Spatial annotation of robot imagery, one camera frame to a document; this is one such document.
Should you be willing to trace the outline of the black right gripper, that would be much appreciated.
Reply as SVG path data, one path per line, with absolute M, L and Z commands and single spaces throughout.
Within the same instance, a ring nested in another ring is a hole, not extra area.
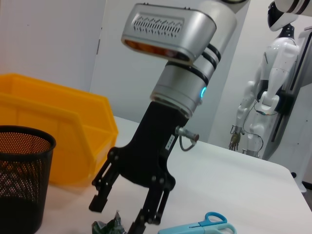
M 177 109 L 152 101 L 131 141 L 124 147 L 114 147 L 113 156 L 103 164 L 92 181 L 98 191 L 89 210 L 101 213 L 107 197 L 119 175 L 134 184 L 150 188 L 153 178 L 161 188 L 150 188 L 143 208 L 131 224 L 128 234 L 142 234 L 145 223 L 159 225 L 170 194 L 176 184 L 169 173 L 167 160 L 178 138 L 176 127 L 183 127 L 188 119 Z

